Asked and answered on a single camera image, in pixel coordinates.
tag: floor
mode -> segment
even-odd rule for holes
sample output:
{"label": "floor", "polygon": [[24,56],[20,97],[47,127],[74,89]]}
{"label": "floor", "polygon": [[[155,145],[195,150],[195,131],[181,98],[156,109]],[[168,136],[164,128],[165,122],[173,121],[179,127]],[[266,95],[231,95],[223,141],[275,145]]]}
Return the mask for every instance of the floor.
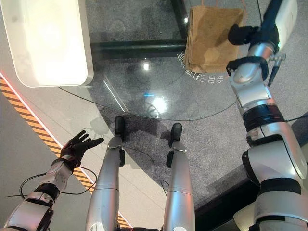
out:
{"label": "floor", "polygon": [[[266,0],[260,0],[262,12],[265,11],[267,3]],[[95,1],[89,0],[87,4],[95,5]],[[287,60],[281,65],[270,88],[286,119],[301,116],[308,111],[305,98],[305,92],[308,90],[306,81],[308,4],[304,0],[299,0],[298,5],[297,23],[283,51],[287,53]],[[128,133],[124,145],[127,164],[120,169],[119,210],[133,226],[159,229],[163,222],[166,202],[161,180],[168,182],[170,177],[170,170],[166,168],[165,162],[169,151],[168,131],[174,121],[149,119],[106,107],[97,107],[58,88],[29,89],[18,81],[15,74],[2,17],[0,40],[3,41],[0,43],[1,72],[61,144],[84,128],[92,137],[104,137],[108,142],[113,136],[114,117],[123,115],[126,118]],[[84,94],[93,97],[86,89]],[[293,128],[298,138],[305,144],[307,124],[306,120],[302,121],[295,124]],[[235,105],[215,116],[181,123],[183,125],[181,140],[188,148],[194,201],[195,207],[198,208],[245,179],[241,156],[248,148],[244,139],[246,132]],[[98,173],[106,142],[84,156],[85,167]],[[0,203],[1,207],[7,208],[0,212],[0,221],[3,224],[5,217],[19,201],[17,198],[8,200],[5,196],[18,193],[19,184],[27,176],[46,171],[53,158],[35,134],[32,134],[27,126],[23,126],[22,119],[18,120],[18,114],[3,97],[1,98],[0,157],[0,179],[2,185],[6,186],[1,187]],[[28,189],[34,185],[36,185],[35,182],[30,183]],[[80,189],[82,186],[76,179],[70,180],[67,190]],[[63,196],[57,204],[58,210],[54,223],[51,224],[51,230],[63,230],[63,227],[84,230],[84,218],[89,199],[89,194],[79,197]],[[74,214],[66,216],[69,211],[74,211]]]}

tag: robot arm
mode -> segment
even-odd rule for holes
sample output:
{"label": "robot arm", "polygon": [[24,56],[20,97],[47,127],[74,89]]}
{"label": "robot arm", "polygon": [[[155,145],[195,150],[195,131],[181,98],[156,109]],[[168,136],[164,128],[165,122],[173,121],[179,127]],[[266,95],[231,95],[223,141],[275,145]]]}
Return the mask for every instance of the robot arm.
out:
{"label": "robot arm", "polygon": [[251,43],[247,57],[231,61],[227,67],[251,146],[243,153],[243,165],[260,186],[251,231],[308,230],[308,197],[303,187],[306,160],[264,83],[267,62],[284,46],[296,16],[296,0],[272,0],[261,27],[245,34],[245,41],[249,38]]}
{"label": "robot arm", "polygon": [[80,132],[63,147],[60,158],[52,163],[39,186],[15,208],[0,231],[47,230],[53,216],[53,205],[65,190],[74,169],[80,166],[84,152],[103,142],[102,138],[83,142],[89,136],[85,133]]}

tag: black metal frame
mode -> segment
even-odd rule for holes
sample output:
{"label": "black metal frame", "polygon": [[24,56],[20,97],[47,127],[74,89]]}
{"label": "black metal frame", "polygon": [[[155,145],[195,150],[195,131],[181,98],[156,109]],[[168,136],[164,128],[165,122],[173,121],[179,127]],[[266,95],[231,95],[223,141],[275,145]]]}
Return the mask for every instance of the black metal frame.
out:
{"label": "black metal frame", "polygon": [[175,18],[182,39],[114,41],[91,43],[92,55],[101,55],[104,59],[144,58],[144,57],[173,57],[185,51],[188,17],[183,0],[171,0]]}

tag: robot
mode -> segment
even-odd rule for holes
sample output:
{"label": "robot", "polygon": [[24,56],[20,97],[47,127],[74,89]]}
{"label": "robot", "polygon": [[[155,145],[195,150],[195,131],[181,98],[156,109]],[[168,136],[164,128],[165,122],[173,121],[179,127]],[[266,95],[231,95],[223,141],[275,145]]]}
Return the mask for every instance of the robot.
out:
{"label": "robot", "polygon": [[[264,83],[268,61],[280,61],[276,53],[285,45],[297,16],[296,0],[272,0],[261,27],[234,25],[229,41],[250,43],[247,57],[229,62],[229,81],[247,131],[250,148],[243,153],[243,165],[252,182],[260,186],[255,201],[254,225],[250,231],[308,231],[308,196],[303,187],[307,163],[291,127]],[[271,74],[270,83],[277,72]],[[167,155],[172,169],[163,231],[193,231],[194,205],[186,148],[180,142],[182,126],[173,125]],[[84,139],[82,131],[61,150],[40,185],[8,217],[0,231],[45,231],[52,207],[66,188],[84,152],[103,139]],[[101,171],[93,191],[87,217],[88,231],[151,230],[123,228],[117,223],[119,205],[118,171],[125,163],[122,142],[125,121],[115,118],[115,136],[109,141]]]}

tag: brown paper bag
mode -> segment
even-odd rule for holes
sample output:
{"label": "brown paper bag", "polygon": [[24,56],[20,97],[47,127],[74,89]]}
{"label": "brown paper bag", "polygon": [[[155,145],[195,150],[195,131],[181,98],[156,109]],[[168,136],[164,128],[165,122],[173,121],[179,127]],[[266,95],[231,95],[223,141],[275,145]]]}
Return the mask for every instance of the brown paper bag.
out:
{"label": "brown paper bag", "polygon": [[238,54],[238,47],[228,41],[228,33],[233,24],[242,25],[243,15],[239,8],[192,7],[185,68],[198,73],[224,72]]}

